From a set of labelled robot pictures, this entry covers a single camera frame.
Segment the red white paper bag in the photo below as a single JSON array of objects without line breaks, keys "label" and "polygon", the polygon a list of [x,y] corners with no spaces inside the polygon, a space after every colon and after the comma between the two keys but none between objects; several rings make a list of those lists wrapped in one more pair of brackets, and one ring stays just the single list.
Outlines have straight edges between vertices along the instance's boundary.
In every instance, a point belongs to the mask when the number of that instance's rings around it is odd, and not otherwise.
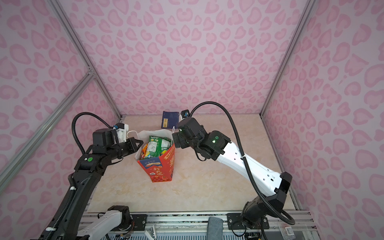
[{"label": "red white paper bag", "polygon": [[136,162],[146,172],[153,183],[170,182],[173,178],[175,163],[175,143],[172,137],[173,132],[169,130],[141,131],[138,133],[138,139],[148,144],[149,136],[168,138],[172,141],[168,151],[157,158],[140,159],[143,146],[135,155]]}]

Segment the green spring tea packet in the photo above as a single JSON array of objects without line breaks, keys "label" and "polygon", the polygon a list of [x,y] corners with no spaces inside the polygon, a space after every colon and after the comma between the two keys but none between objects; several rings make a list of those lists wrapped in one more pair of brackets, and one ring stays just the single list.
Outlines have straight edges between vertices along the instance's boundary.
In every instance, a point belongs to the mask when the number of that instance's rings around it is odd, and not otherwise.
[{"label": "green spring tea packet", "polygon": [[168,138],[149,136],[149,142],[145,152],[145,159],[157,158],[166,153],[171,147],[172,141]]}]

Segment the pink Fox's candy packet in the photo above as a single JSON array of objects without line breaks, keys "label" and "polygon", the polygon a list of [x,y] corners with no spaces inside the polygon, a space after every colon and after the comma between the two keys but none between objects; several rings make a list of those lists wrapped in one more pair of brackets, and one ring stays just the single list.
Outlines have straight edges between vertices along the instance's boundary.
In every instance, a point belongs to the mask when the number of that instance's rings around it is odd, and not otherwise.
[{"label": "pink Fox's candy packet", "polygon": [[147,148],[148,148],[148,144],[145,144],[142,148],[141,157],[140,157],[141,160],[147,157]]}]

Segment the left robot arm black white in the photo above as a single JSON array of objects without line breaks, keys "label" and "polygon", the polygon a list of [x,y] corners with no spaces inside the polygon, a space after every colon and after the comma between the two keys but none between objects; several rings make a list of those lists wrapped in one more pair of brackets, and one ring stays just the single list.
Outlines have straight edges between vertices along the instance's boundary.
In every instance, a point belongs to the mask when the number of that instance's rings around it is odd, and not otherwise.
[{"label": "left robot arm black white", "polygon": [[127,206],[113,206],[84,229],[80,223],[87,203],[107,167],[135,154],[144,142],[128,138],[125,129],[113,126],[93,133],[93,143],[84,149],[74,172],[68,176],[69,189],[54,217],[40,235],[41,240],[100,240],[111,230],[131,230],[133,220]]}]

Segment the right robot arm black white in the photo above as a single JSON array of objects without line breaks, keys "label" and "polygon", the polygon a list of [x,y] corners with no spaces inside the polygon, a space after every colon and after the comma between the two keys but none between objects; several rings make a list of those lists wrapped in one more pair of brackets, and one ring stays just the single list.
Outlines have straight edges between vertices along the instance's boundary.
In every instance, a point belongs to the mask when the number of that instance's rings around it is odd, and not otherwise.
[{"label": "right robot arm black white", "polygon": [[292,176],[287,172],[275,172],[247,155],[232,119],[230,123],[235,133],[235,143],[219,131],[207,133],[195,118],[187,117],[179,122],[179,131],[173,134],[175,146],[181,149],[190,147],[200,161],[218,161],[251,182],[257,197],[247,202],[241,212],[241,224],[245,228],[251,229],[261,224],[265,216],[295,225],[294,218],[284,211]]}]

